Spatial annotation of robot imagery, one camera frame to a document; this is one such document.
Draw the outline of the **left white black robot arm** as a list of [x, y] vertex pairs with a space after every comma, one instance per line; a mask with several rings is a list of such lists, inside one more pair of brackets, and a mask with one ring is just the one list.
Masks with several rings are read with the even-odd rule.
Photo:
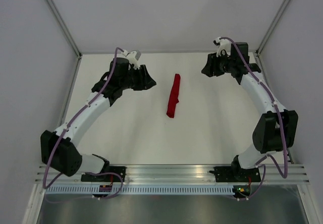
[[130, 59], [117, 58], [95, 83], [85, 105], [54, 131], [40, 136], [41, 160], [67, 177], [76, 173], [92, 173], [100, 182], [110, 177], [109, 161], [97, 154], [81, 154], [77, 145], [92, 124], [119, 99], [123, 91], [148, 90], [156, 85], [146, 65], [136, 65]]

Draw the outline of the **red cloth napkin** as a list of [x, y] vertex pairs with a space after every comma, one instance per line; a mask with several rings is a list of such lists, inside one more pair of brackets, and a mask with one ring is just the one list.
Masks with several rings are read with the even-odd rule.
[[181, 82], [181, 76], [179, 74], [175, 74], [173, 85], [171, 88], [169, 101], [168, 101], [168, 108], [167, 108], [167, 116], [169, 118], [175, 117], [176, 112], [176, 105], [179, 103], [179, 91], [180, 91], [180, 82]]

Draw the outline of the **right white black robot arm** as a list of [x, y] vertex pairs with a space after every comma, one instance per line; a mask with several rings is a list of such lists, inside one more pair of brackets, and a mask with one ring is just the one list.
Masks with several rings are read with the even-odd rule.
[[266, 84], [260, 67], [250, 63], [248, 43], [218, 37], [214, 44], [217, 50], [207, 56], [202, 74], [208, 77], [231, 75], [248, 93], [260, 114], [251, 145], [234, 157], [229, 174], [234, 180], [242, 181], [253, 175], [267, 158], [278, 165], [273, 154], [282, 152], [284, 167], [278, 166], [277, 170], [285, 179], [288, 176], [288, 148], [294, 144], [298, 124], [297, 112], [287, 110], [278, 101]]

